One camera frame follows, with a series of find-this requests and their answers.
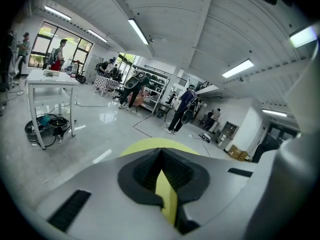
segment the shelf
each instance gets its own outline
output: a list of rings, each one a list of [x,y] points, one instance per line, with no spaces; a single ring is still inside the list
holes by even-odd
[[[147,104],[145,104],[145,103],[142,103],[140,106],[141,106],[141,107],[144,107],[145,109],[150,110],[150,111],[153,111],[153,110],[154,110],[154,108],[153,108],[152,106],[149,106],[149,105],[147,105]]]
[[[139,69],[139,70],[142,70],[142,71],[151,73],[151,74],[153,74],[153,75],[156,75],[156,76],[161,77],[161,78],[166,79],[166,80],[167,80],[168,77],[169,77],[168,75],[161,74],[161,73],[159,73],[159,72],[156,72],[156,71],[151,70],[151,69],[144,68],[144,67],[142,67],[142,66],[138,66],[138,65],[133,65],[133,66],[135,66],[135,67],[136,67],[137,69]]]
[[[161,94],[161,92],[158,92],[158,91],[156,91],[156,90],[152,90],[152,89],[150,89],[150,88],[148,88],[148,87],[145,87],[145,89],[150,90],[150,92],[155,92],[156,94]]]
[[[158,82],[158,81],[153,80],[153,79],[150,79],[150,81],[151,81],[151,82],[154,82],[154,83],[156,83],[156,84],[158,84],[158,85],[162,85],[162,86],[165,85],[165,83],[161,83],[161,82]]]

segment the glossy floor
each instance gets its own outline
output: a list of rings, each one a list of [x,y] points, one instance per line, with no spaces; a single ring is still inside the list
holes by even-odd
[[[127,111],[118,109],[111,94],[101,97],[93,92],[92,85],[77,87],[75,106],[75,137],[66,134],[42,150],[27,139],[25,125],[31,120],[28,94],[9,94],[9,100],[0,117],[0,166],[1,175],[14,197],[35,208],[51,190],[70,179],[79,171],[96,163],[118,157],[129,145],[145,138],[166,138],[180,142],[202,156],[231,159],[213,143],[198,138],[202,130],[192,124],[184,125],[177,135],[164,131],[163,118],[151,116],[144,109]],[[37,114],[50,112],[55,107],[39,107]],[[62,108],[62,115],[69,119],[70,107]],[[44,138],[45,144],[52,137]]]

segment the fluorescent light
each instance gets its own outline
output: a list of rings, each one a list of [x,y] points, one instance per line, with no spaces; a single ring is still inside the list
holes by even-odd
[[[49,6],[45,6],[44,7],[46,10],[48,10],[48,11],[50,11],[50,12],[52,12],[52,13],[54,13],[54,14],[56,14],[56,15],[59,15],[59,16],[61,16],[61,17],[63,17],[63,18],[65,18],[65,19],[67,19],[68,21],[70,21],[71,20],[71,17],[69,17],[68,15],[65,15],[65,14],[63,14],[62,12],[60,12],[60,11],[57,11],[57,10],[55,10],[55,9],[52,9],[51,7],[49,7]]]
[[[248,68],[253,67],[254,64],[251,62],[250,59],[247,59],[246,61],[242,62],[240,65],[234,67],[233,69],[229,70],[228,72],[224,73],[223,76],[225,78],[229,78],[241,71],[247,70]]]
[[[309,26],[290,36],[290,41],[295,48],[303,46],[317,39],[317,34],[312,26]]]
[[[140,27],[138,26],[138,24],[136,23],[136,20],[133,18],[128,19],[129,23],[131,24],[131,26],[133,27],[133,29],[135,30],[135,32],[139,35],[139,37],[141,38],[142,42],[145,45],[148,45],[148,40],[145,38],[144,33],[142,33]]]
[[[96,36],[97,38],[101,39],[102,41],[108,43],[108,41],[106,39],[104,39],[102,36],[98,35],[96,32],[93,32],[91,29],[89,29],[88,32],[91,33],[92,35]]]
[[[267,113],[267,114],[273,114],[273,115],[276,115],[276,116],[287,117],[286,113],[281,113],[281,112],[277,112],[277,111],[273,111],[273,110],[267,110],[267,109],[262,109],[262,111],[264,113]]]

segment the black vent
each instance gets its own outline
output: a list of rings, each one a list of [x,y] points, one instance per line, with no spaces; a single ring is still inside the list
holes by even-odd
[[[78,213],[84,207],[91,193],[77,190],[68,200],[52,215],[48,222],[57,229],[65,232]]]

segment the white wall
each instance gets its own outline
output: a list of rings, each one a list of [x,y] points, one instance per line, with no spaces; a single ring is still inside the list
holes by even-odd
[[[248,150],[248,148],[257,136],[258,131],[263,127],[265,118],[261,108],[256,107],[253,103],[232,141],[232,144],[237,146],[238,149],[247,151],[249,154],[252,153],[252,150]]]
[[[48,23],[52,23],[55,26],[58,26],[66,31],[71,32],[71,33],[74,33],[77,36],[85,38],[86,40],[93,43],[93,46],[88,54],[88,58],[86,59],[86,62],[84,65],[84,69],[83,69],[84,71],[86,71],[88,64],[89,64],[89,61],[90,61],[93,54],[96,54],[96,55],[103,57],[104,60],[111,59],[113,57],[116,57],[116,58],[118,57],[118,53],[116,51],[110,51],[110,50],[105,49],[104,47],[102,47],[101,45],[96,43],[94,38],[90,39],[87,37],[83,37],[83,35],[81,35],[81,33],[77,32],[75,30],[72,30],[64,25],[61,25],[61,24],[55,22],[54,20],[47,19],[42,16],[38,16],[38,15],[34,14],[32,17],[26,17],[23,20],[22,24],[15,25],[14,29],[13,29],[15,31],[15,33],[17,34],[17,41],[22,41],[24,39],[23,35],[25,34],[25,32],[29,33],[30,51],[29,51],[29,55],[25,59],[26,64],[22,64],[22,74],[29,74],[31,72],[31,70],[36,69],[36,67],[28,67],[28,62],[29,62],[29,56],[30,56],[31,49],[34,45],[34,42],[36,40],[39,29],[44,21],[46,21]]]
[[[206,103],[207,106],[200,111],[197,118],[202,119],[204,114],[212,110],[220,109],[221,116],[218,121],[219,130],[223,129],[227,121],[240,127],[246,118],[252,100],[252,98],[204,99],[203,102]]]
[[[141,59],[140,59],[140,61],[138,63],[138,66],[144,67],[145,65],[147,65],[149,67],[153,67],[153,68],[161,70],[161,71],[164,71],[164,72],[167,72],[169,74],[173,74],[175,69],[176,69],[176,66],[173,66],[173,65],[170,65],[170,64],[155,60],[155,59],[149,59],[149,58],[141,57]],[[182,75],[184,74],[184,72],[185,71],[183,69],[180,69],[177,77],[181,78]],[[178,88],[178,89],[184,90],[186,87],[184,87],[184,86],[182,86],[180,84],[177,84],[175,82],[173,84],[173,88]]]
[[[216,109],[221,109],[221,117],[217,129],[222,130],[226,122],[230,122],[239,126],[234,139],[226,147],[228,151],[232,145],[237,146],[243,151],[247,151],[251,155],[257,147],[255,143],[263,140],[265,133],[269,127],[269,119],[262,112],[260,104],[253,98],[226,98],[226,99],[209,99],[203,100],[207,106],[202,109],[198,115],[198,119],[202,119],[204,114]],[[261,132],[261,128],[265,127],[262,136],[257,136]]]
[[[98,55],[103,58],[103,61],[107,61],[107,60],[112,59],[113,57],[115,57],[115,59],[117,59],[119,53],[116,51],[107,50],[104,47],[102,47],[101,45],[94,43],[89,54],[88,54],[88,58],[86,59],[85,64],[84,64],[84,68],[83,68],[83,70],[85,71],[85,73],[83,74],[84,76],[86,76],[86,73],[88,71],[88,66],[89,66],[89,62],[91,60],[92,55]]]

